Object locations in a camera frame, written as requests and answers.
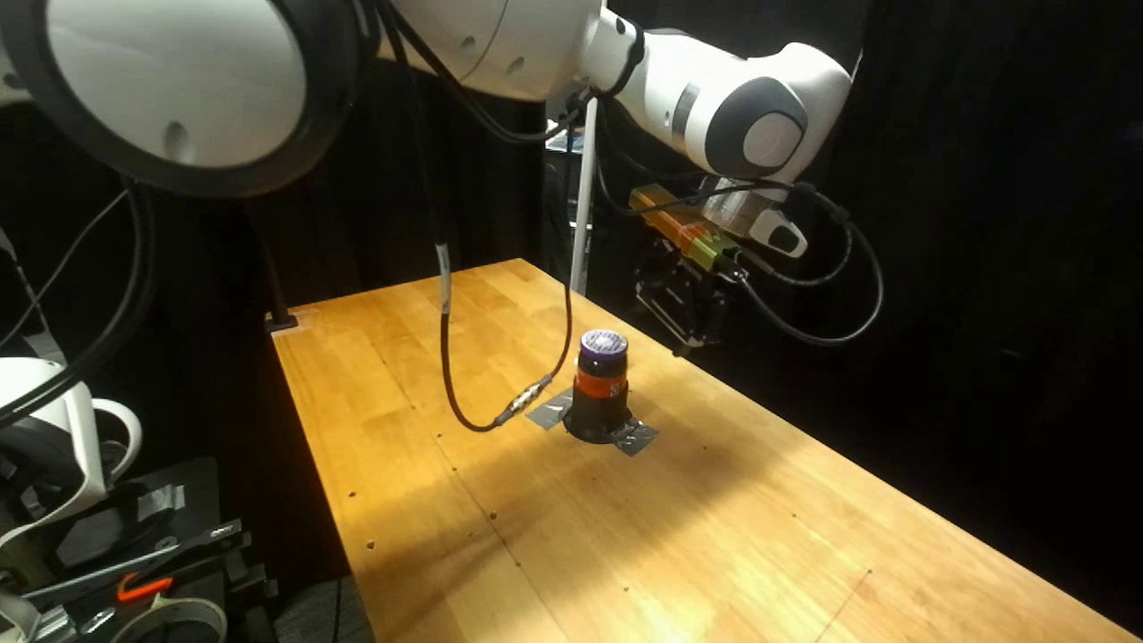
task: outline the black lid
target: black lid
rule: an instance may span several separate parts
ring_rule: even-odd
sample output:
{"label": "black lid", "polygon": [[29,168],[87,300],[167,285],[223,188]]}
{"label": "black lid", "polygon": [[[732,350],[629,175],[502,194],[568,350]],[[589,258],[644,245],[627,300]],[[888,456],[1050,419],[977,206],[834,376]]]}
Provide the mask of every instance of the black lid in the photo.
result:
{"label": "black lid", "polygon": [[614,327],[584,331],[580,369],[589,376],[623,376],[629,369],[629,339]]}

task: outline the metal rod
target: metal rod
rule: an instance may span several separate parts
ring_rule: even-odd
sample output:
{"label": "metal rod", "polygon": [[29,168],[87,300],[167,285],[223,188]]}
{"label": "metal rod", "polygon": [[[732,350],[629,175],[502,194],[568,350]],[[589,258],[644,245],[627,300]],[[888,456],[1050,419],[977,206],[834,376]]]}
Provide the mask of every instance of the metal rod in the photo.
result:
{"label": "metal rod", "polygon": [[588,104],[584,154],[580,154],[580,194],[577,194],[577,224],[573,224],[573,288],[588,293],[588,258],[594,232],[594,179],[597,179],[597,121],[601,100]]}

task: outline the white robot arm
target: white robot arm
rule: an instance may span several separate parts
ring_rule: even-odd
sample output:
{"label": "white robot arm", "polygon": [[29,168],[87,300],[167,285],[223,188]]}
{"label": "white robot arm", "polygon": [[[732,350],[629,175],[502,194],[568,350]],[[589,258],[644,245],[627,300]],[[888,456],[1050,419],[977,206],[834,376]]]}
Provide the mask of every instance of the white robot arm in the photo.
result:
{"label": "white robot arm", "polygon": [[[605,0],[393,7],[461,85],[508,100],[613,94],[641,128],[730,181],[792,181],[851,94],[822,51],[792,44],[744,62],[683,33],[644,33]],[[390,47],[368,0],[4,0],[0,106],[36,100],[141,181],[252,197],[328,151],[377,54]],[[769,203],[782,188],[711,199],[707,219],[774,245],[788,222]]]}

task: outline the equipment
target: equipment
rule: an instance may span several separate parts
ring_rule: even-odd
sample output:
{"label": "equipment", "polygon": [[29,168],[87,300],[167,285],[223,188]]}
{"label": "equipment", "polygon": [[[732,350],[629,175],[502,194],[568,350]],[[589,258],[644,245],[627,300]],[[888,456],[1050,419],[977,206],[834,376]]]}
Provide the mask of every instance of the equipment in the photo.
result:
{"label": "equipment", "polygon": [[[0,106],[36,100],[122,175],[191,197],[254,197],[299,179],[336,140],[360,68],[393,40],[465,89],[614,95],[651,135],[732,181],[792,181],[822,151],[851,73],[811,47],[732,58],[644,33],[605,0],[4,0]],[[782,222],[747,197],[707,219],[765,245]]]}

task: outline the black cable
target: black cable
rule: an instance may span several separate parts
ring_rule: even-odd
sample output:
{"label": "black cable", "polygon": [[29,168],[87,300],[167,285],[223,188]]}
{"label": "black cable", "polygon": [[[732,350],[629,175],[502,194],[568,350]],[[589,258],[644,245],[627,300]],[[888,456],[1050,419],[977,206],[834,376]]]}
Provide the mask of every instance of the black cable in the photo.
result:
{"label": "black cable", "polygon": [[[839,203],[834,203],[827,194],[817,194],[815,185],[805,185],[808,194],[817,197],[817,203],[827,203],[828,209],[839,209]],[[884,259],[876,254],[876,245],[867,244],[867,234],[846,219],[846,228],[855,232],[867,269],[871,269],[871,278],[876,278],[876,300],[871,300],[871,309],[866,315],[866,320],[842,334],[817,334],[817,331],[805,331],[798,327],[792,320],[788,320],[752,282],[747,271],[726,271],[726,278],[732,278],[752,300],[753,307],[774,324],[782,327],[788,334],[802,339],[802,344],[811,344],[811,347],[842,347],[842,344],[855,344],[863,339],[880,318],[884,318],[884,307],[888,307],[888,271],[884,271]]]}
{"label": "black cable", "polygon": [[0,347],[8,347],[36,315],[39,300],[57,285],[57,278],[67,271],[72,258],[80,254],[80,245],[99,228],[105,219],[114,213],[114,206],[124,199],[129,194],[118,188],[110,197],[110,203],[105,203],[105,209],[98,209],[67,244],[65,258],[51,269],[51,275],[43,278],[43,285],[36,288],[36,297],[29,297],[29,307],[14,318],[14,324],[0,334]]}
{"label": "black cable", "polygon": [[342,639],[342,577],[334,577],[334,630],[328,630],[328,643]]}
{"label": "black cable", "polygon": [[398,58],[398,40],[393,40],[393,29],[424,58],[424,65],[433,68],[433,73],[442,81],[442,89],[486,128],[495,133],[502,141],[515,141],[515,145],[529,145],[529,141],[543,141],[543,140],[554,140],[563,133],[568,133],[584,110],[588,110],[588,100],[589,94],[580,94],[573,100],[573,110],[546,133],[515,133],[508,128],[503,121],[497,121],[483,104],[473,100],[473,94],[458,81],[458,73],[436,58],[436,51],[403,20],[403,13],[390,3],[390,0],[380,0],[385,3],[383,10],[383,20],[393,20],[385,29],[390,44],[393,44],[393,58]]}
{"label": "black cable", "polygon": [[152,203],[152,194],[141,188],[135,181],[124,181],[124,194],[129,194],[129,203],[133,203],[133,234],[135,234],[135,244],[133,244],[133,271],[129,271],[129,282],[124,282],[124,293],[122,293],[114,315],[108,318],[99,334],[90,339],[90,347],[72,363],[65,363],[57,376],[51,376],[36,388],[23,393],[20,399],[4,403],[0,406],[0,430],[29,419],[43,403],[51,403],[60,393],[67,393],[99,362],[118,352],[129,344],[129,334],[141,327],[146,300],[152,300],[152,288],[154,288],[154,203]]}
{"label": "black cable", "polygon": [[420,168],[420,181],[422,181],[422,194],[424,194],[424,206],[428,206],[428,219],[436,219],[440,224],[440,240],[436,240],[436,263],[440,263],[440,371],[442,371],[442,388],[448,388],[448,403],[454,409],[454,419],[470,430],[470,431],[495,431],[502,424],[508,424],[515,415],[523,415],[554,380],[559,371],[566,369],[568,362],[568,350],[573,350],[573,285],[566,282],[566,347],[563,347],[563,358],[559,363],[538,380],[532,384],[526,384],[520,396],[510,396],[503,403],[503,409],[495,419],[495,422],[473,422],[458,399],[458,384],[454,384],[454,350],[451,350],[451,320],[454,320],[454,259],[451,259],[451,244],[448,244],[448,224],[442,224],[442,213],[436,209],[433,203],[433,181],[428,181],[428,157],[424,151],[420,145],[420,140],[424,135],[424,100],[420,94],[420,79],[416,79],[416,68],[407,65],[407,51],[403,51],[403,34],[399,34],[399,13],[390,0],[377,0],[380,7],[380,19],[383,19],[383,29],[390,34],[390,47],[393,47],[393,58],[398,65],[403,68],[403,81],[410,89],[407,95],[407,121],[410,121],[410,135],[416,135],[416,168]]}

